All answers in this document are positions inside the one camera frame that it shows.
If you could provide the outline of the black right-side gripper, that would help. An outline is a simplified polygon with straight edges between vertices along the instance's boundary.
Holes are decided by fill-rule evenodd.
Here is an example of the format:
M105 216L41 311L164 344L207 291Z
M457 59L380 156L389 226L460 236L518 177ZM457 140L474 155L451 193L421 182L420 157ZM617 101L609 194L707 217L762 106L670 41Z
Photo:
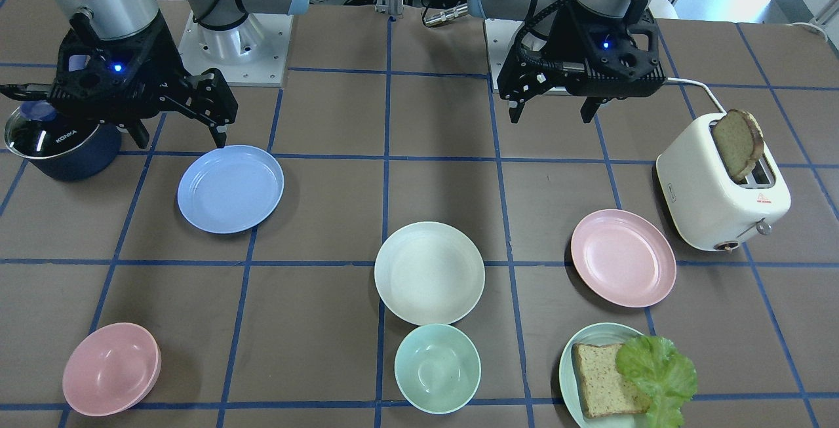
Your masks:
M138 33L107 41L95 34L92 12L71 17L50 84L2 85L13 100L45 100L67 117L122 126L138 148L149 147L143 119L186 106L186 117L207 126L218 148L239 103L220 69L189 75L161 12Z

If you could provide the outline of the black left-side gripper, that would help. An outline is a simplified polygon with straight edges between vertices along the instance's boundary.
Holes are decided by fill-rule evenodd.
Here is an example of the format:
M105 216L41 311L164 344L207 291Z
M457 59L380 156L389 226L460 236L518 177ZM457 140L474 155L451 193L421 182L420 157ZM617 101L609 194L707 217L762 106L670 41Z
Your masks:
M659 53L659 25L638 2L608 18L578 2L549 16L551 30L541 49L522 51L537 60L528 64L515 50L501 67L498 92L507 100L510 121L518 123L524 106L536 94L565 88L587 97L579 109L591 123L607 98L647 97L667 79Z

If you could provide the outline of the right-side robot arm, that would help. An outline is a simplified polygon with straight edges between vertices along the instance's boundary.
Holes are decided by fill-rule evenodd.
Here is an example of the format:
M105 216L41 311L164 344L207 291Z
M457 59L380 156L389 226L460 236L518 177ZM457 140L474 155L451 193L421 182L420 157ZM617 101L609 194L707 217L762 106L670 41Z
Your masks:
M306 12L311 0L187 0L210 66L190 72L157 0L54 0L71 30L50 84L6 84L3 96L45 100L61 115L111 124L145 148L143 120L176 111L206 125L223 148L237 101L222 66L269 57L258 14Z

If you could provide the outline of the left-side robot arm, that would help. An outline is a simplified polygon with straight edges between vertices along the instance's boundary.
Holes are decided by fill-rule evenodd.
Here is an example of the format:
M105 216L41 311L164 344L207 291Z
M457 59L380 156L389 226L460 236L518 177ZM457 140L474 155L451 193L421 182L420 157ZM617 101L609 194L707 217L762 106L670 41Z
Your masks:
M611 100L653 96L667 77L650 1L467 0L475 18L519 23L497 80L512 123L552 88L584 98L584 123Z

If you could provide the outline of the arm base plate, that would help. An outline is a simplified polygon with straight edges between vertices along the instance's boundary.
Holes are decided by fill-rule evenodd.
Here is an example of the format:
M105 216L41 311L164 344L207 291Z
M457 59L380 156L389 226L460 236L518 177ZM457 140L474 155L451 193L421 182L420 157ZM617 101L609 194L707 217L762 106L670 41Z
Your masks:
M486 55L488 55L488 63L492 77L492 92L498 94L498 76L503 67L504 61L509 54L512 45L512 40L521 28L522 22L515 20L503 19L485 19L484 34L486 39ZM522 40L524 46L530 50L539 50L546 45L546 39L540 39L539 36L528 34ZM555 94L555 96L569 96L564 87L555 87L547 91L545 94Z
M294 17L251 14L236 28L210 30L189 20L181 60L193 75L216 68L231 87L282 87Z

